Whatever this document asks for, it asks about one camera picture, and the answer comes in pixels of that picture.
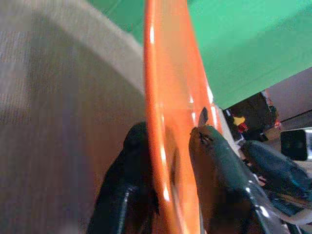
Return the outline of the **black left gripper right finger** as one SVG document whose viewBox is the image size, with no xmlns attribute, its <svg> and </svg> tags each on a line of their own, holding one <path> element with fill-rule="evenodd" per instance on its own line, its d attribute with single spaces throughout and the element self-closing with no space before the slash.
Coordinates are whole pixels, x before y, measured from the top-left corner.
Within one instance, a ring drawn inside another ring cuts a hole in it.
<svg viewBox="0 0 312 234">
<path fill-rule="evenodd" d="M 207 234 L 285 234 L 280 219 L 254 175 L 203 108 L 191 130 L 189 154 L 202 228 Z"/>
</svg>

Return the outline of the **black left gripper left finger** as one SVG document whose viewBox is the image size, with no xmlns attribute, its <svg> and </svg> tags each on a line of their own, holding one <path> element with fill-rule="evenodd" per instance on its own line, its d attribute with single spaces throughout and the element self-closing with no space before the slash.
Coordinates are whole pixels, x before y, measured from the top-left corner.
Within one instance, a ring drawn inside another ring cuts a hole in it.
<svg viewBox="0 0 312 234">
<path fill-rule="evenodd" d="M 139 122 L 104 176 L 87 233 L 151 234 L 158 214 L 147 125 Z"/>
</svg>

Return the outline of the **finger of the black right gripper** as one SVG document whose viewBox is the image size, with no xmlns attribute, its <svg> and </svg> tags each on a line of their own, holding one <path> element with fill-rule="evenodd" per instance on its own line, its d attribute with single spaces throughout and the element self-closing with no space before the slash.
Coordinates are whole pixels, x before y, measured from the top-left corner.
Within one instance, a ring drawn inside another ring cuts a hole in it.
<svg viewBox="0 0 312 234">
<path fill-rule="evenodd" d="M 265 190 L 303 208 L 312 208 L 312 177 L 303 167 L 259 141 L 246 141 L 241 150 L 255 173 L 265 179 Z"/>
</svg>

